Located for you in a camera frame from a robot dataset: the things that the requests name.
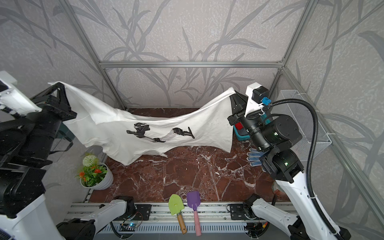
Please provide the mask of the aluminium frame crossbar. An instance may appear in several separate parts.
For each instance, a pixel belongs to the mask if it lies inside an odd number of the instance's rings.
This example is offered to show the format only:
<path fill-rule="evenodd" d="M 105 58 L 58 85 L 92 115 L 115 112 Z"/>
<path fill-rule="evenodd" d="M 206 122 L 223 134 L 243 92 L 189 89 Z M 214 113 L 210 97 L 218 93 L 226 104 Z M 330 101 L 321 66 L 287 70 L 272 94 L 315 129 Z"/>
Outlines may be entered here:
<path fill-rule="evenodd" d="M 188 62 L 188 61 L 102 61 L 100 66 L 109 68 L 280 68 L 282 63 L 274 61 L 256 62 Z"/>

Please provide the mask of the red t-shirt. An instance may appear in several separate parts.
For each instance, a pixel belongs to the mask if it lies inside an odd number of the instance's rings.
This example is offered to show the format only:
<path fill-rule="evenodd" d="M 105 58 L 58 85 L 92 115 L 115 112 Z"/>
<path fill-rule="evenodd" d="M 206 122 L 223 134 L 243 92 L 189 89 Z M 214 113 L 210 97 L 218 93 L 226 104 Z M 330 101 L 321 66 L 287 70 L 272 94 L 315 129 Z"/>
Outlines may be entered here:
<path fill-rule="evenodd" d="M 236 128 L 238 131 L 240 131 L 240 130 L 243 129 L 244 127 L 243 127 L 242 123 L 236 123 L 236 124 L 235 124 L 235 128 Z"/>

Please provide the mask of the white printed t-shirt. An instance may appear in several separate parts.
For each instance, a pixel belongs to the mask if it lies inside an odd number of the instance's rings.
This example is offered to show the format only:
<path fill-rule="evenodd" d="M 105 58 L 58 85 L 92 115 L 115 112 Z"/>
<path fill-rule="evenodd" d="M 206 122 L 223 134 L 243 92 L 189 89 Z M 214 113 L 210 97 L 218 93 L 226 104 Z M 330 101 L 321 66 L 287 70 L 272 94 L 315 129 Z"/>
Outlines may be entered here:
<path fill-rule="evenodd" d="M 85 146 L 100 146 L 110 158 L 125 166 L 142 155 L 159 155 L 176 147 L 210 146 L 230 152 L 233 128 L 233 88 L 200 109 L 174 118 L 133 115 L 115 109 L 92 95 L 64 84 L 70 106 L 77 117 L 64 124 Z"/>

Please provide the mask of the clear plastic wall shelf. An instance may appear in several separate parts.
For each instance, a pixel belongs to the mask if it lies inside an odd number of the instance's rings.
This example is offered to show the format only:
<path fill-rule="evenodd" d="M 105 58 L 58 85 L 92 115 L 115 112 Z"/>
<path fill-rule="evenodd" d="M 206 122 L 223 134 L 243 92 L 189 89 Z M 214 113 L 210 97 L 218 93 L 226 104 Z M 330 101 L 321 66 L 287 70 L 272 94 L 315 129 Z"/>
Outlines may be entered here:
<path fill-rule="evenodd" d="M 67 152 L 74 145 L 74 139 L 75 135 L 64 123 L 61 123 L 56 138 L 54 139 L 54 143 L 51 147 L 50 155 Z"/>

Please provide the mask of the potted artificial flowers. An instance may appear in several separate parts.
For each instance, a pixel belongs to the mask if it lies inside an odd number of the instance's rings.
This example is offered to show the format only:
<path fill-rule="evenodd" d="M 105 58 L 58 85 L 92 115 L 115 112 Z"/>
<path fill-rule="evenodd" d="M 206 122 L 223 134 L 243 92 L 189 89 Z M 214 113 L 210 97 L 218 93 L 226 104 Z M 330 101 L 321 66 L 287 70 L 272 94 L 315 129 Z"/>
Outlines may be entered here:
<path fill-rule="evenodd" d="M 114 181 L 110 168 L 100 162 L 94 154 L 85 155 L 82 169 L 77 177 L 84 188 L 96 191 L 108 189 Z"/>

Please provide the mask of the teal plastic basket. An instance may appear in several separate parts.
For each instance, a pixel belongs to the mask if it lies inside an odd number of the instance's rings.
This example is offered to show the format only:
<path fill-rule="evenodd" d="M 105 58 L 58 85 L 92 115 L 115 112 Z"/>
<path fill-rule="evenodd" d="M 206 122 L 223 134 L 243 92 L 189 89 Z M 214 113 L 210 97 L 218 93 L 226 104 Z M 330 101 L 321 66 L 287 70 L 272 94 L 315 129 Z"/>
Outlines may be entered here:
<path fill-rule="evenodd" d="M 271 122 L 270 119 L 267 118 L 267 115 L 264 114 L 262 115 L 260 118 L 259 118 L 264 124 L 269 124 Z M 249 134 L 247 133 L 247 131 L 245 130 L 245 128 L 241 129 L 240 131 L 238 131 L 235 126 L 234 126 L 234 130 L 235 130 L 235 134 L 236 134 L 236 137 L 239 141 L 246 141 L 246 140 L 249 140 L 250 139 L 250 136 Z"/>

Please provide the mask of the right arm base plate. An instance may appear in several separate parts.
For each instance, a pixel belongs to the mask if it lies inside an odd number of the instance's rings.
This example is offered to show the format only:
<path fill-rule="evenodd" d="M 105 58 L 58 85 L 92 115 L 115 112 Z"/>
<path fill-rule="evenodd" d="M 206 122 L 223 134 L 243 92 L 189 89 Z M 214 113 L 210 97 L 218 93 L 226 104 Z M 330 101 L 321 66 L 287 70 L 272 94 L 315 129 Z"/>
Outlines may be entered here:
<path fill-rule="evenodd" d="M 245 207 L 244 204 L 229 204 L 227 205 L 227 211 L 230 213 L 231 220 L 233 221 L 247 221 L 256 219 L 256 216 L 248 207 Z"/>

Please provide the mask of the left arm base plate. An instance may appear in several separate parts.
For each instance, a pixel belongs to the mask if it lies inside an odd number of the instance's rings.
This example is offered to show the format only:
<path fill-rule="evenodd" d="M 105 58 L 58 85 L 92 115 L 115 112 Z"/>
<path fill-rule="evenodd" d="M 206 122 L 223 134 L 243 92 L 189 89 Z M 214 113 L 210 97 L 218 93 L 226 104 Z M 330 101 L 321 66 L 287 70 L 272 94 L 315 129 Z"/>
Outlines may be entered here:
<path fill-rule="evenodd" d="M 150 219 L 151 204 L 136 204 L 135 207 L 136 212 L 132 218 L 133 221 L 148 221 Z"/>

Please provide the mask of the purple toy shovel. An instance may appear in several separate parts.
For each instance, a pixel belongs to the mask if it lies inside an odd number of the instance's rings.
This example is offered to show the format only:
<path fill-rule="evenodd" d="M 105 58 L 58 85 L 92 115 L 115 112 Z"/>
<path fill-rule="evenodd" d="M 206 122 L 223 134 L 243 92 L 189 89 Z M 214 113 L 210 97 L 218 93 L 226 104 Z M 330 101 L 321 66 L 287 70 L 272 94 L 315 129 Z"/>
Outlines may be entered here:
<path fill-rule="evenodd" d="M 201 203 L 200 193 L 198 191 L 188 192 L 187 203 L 189 208 L 193 209 L 194 211 L 196 236 L 200 237 L 202 235 L 202 231 L 201 231 L 201 225 L 200 225 L 200 220 L 199 220 L 198 211 L 197 211 L 197 208 Z"/>

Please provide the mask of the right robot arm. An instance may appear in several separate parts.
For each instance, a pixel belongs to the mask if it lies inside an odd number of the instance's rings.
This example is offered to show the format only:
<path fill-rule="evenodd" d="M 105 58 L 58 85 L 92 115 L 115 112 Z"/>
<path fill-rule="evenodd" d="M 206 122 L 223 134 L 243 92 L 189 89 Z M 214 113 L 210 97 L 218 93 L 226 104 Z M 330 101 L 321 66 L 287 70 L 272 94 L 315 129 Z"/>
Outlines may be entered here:
<path fill-rule="evenodd" d="M 247 113 L 252 98 L 236 92 L 230 100 L 230 125 L 242 124 L 257 151 L 262 153 L 262 167 L 289 197 L 297 214 L 282 211 L 258 195 L 252 195 L 244 202 L 245 211 L 251 217 L 274 225 L 292 240 L 349 240 L 350 232 L 331 219 L 313 190 L 312 163 L 319 133 L 318 115 L 313 106 L 300 99 L 283 99 L 265 105 L 262 99 L 261 109 Z M 295 120 L 289 115 L 273 114 L 273 120 L 265 124 L 261 118 L 263 113 L 284 104 L 302 105 L 312 116 L 313 136 L 305 167 L 291 149 L 302 139 Z"/>

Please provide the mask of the blue dotted work glove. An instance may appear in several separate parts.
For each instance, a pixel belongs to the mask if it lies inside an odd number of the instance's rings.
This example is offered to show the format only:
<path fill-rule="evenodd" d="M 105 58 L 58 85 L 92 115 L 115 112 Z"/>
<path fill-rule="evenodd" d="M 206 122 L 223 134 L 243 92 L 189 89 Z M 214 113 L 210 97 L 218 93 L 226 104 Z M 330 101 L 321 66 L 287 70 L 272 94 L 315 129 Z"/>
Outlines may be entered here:
<path fill-rule="evenodd" d="M 259 152 L 257 149 L 250 148 L 247 152 L 247 161 L 251 167 L 259 167 L 262 165 L 260 158 L 263 155 L 263 152 Z"/>

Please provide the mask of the small green circuit board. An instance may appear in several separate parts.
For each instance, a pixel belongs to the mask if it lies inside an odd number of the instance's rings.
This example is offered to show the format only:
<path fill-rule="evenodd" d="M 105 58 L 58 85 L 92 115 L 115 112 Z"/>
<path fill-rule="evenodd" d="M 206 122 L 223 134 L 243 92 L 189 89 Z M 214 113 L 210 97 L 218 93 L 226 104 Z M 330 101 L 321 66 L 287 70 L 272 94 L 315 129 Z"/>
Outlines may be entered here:
<path fill-rule="evenodd" d="M 135 232 L 141 226 L 140 223 L 123 223 L 120 225 L 120 232 Z"/>

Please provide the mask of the green toy shovel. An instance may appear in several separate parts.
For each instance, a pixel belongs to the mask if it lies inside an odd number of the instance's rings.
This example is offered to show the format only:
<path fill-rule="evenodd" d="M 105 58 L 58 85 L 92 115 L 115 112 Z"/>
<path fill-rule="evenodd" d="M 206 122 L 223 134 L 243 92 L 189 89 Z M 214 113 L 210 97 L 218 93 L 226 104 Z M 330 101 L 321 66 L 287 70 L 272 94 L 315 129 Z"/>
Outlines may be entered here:
<path fill-rule="evenodd" d="M 168 206 L 171 215 L 177 216 L 182 234 L 186 234 L 188 231 L 181 213 L 181 211 L 185 208 L 182 198 L 179 195 L 172 194 L 169 199 Z"/>

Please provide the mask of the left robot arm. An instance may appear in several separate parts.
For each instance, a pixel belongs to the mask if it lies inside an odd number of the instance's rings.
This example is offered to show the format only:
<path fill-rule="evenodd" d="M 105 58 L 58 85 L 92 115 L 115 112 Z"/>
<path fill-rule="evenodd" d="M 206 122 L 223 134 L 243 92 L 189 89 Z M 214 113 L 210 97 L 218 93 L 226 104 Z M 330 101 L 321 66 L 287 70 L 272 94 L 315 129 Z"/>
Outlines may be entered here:
<path fill-rule="evenodd" d="M 91 240 L 119 217 L 136 214 L 131 197 L 118 197 L 82 218 L 55 224 L 48 212 L 42 179 L 60 125 L 76 118 L 65 86 L 55 83 L 33 98 L 1 72 L 1 239 Z"/>

